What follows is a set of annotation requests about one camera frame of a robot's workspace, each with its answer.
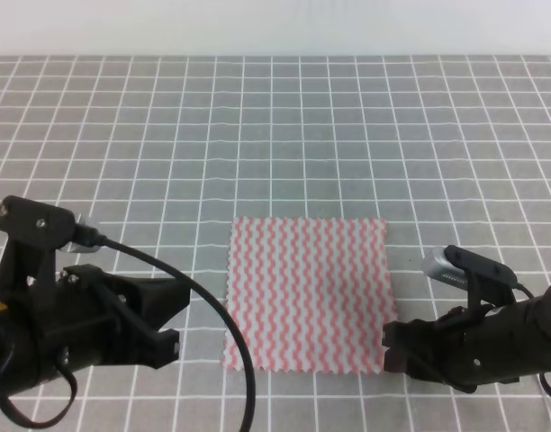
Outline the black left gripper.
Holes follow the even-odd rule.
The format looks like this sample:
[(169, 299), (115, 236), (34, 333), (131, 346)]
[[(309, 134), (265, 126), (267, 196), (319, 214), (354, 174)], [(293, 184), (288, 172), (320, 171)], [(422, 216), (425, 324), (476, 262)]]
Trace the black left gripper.
[(0, 294), (0, 399), (90, 365), (173, 363), (179, 332), (161, 329), (189, 303), (189, 286), (175, 278), (91, 265), (70, 267), (49, 287)]

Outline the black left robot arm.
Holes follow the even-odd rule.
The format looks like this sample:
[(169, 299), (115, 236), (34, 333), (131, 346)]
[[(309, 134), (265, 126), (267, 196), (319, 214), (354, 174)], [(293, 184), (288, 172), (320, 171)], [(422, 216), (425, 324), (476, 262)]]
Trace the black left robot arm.
[(175, 278), (109, 274), (74, 265), (44, 289), (9, 296), (0, 310), (0, 395), (12, 396), (89, 366), (143, 365), (159, 369), (179, 357), (179, 335), (165, 326), (189, 304), (190, 288)]

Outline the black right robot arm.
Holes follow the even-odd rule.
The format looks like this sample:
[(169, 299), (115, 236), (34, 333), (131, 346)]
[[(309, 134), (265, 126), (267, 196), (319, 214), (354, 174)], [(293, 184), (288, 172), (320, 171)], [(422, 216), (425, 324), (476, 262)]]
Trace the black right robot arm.
[(457, 306), (437, 320), (384, 325), (384, 370), (465, 393), (551, 373), (551, 285), (500, 308)]

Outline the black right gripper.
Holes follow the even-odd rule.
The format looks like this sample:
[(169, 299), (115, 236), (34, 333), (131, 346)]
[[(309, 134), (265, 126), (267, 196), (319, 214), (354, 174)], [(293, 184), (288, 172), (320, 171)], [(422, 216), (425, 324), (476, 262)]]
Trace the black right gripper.
[(428, 349), (419, 378), (463, 392), (480, 385), (514, 383), (551, 372), (551, 303), (521, 301), (488, 310), (480, 319), (458, 317), (384, 324), (384, 371), (418, 375), (414, 354)]

